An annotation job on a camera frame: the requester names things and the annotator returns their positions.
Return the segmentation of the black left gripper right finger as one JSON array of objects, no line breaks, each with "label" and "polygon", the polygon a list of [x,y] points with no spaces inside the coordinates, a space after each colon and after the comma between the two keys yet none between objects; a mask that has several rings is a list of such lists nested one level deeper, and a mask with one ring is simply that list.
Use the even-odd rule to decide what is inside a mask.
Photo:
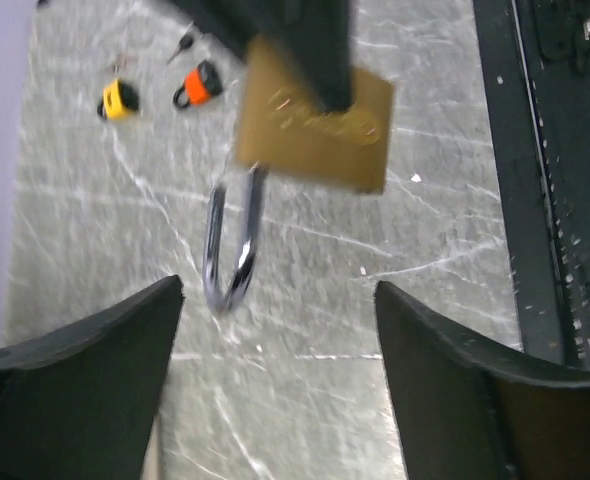
[{"label": "black left gripper right finger", "polygon": [[590,479],[590,372],[502,345],[394,284],[374,292],[411,479]]}]

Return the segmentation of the brass padlock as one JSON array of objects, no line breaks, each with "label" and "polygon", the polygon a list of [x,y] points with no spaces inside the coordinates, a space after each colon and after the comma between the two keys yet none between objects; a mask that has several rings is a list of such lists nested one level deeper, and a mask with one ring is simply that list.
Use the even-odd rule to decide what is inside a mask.
[{"label": "brass padlock", "polygon": [[352,67],[352,105],[344,112],[324,113],[268,40],[257,36],[251,41],[247,65],[235,150],[237,164],[245,171],[243,220],[226,288],[219,278],[225,182],[215,184],[209,200],[202,283],[206,303],[215,315],[233,311],[248,290],[268,174],[357,194],[380,195],[385,189],[394,94],[390,82]]}]

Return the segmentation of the orange padlock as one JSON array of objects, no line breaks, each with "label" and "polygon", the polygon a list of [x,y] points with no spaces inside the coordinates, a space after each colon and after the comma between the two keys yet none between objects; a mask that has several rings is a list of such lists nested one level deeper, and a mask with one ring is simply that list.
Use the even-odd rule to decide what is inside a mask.
[{"label": "orange padlock", "polygon": [[184,79],[173,96],[173,105],[180,110],[202,105],[221,95],[223,84],[216,65],[203,60]]}]

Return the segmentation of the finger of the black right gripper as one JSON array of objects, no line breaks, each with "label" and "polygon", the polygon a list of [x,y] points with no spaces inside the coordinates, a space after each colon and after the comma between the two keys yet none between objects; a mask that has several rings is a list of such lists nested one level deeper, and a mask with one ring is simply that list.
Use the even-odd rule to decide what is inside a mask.
[{"label": "finger of the black right gripper", "polygon": [[353,104],[351,1],[174,0],[169,4],[239,59],[246,56],[255,37],[269,40],[322,111],[343,112]]}]

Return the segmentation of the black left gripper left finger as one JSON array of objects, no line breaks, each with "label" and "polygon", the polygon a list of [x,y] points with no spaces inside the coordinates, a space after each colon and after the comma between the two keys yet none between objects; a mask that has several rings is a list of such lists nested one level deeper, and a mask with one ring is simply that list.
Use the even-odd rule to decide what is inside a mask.
[{"label": "black left gripper left finger", "polygon": [[167,276],[0,349],[0,479],[137,479],[180,320]]}]

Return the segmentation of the yellow padlock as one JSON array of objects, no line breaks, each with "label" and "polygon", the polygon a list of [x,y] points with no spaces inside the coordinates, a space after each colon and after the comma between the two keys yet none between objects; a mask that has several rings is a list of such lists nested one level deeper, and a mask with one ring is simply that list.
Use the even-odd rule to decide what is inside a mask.
[{"label": "yellow padlock", "polygon": [[97,114],[106,121],[119,120],[138,113],[140,96],[128,82],[119,78],[108,84],[97,106]]}]

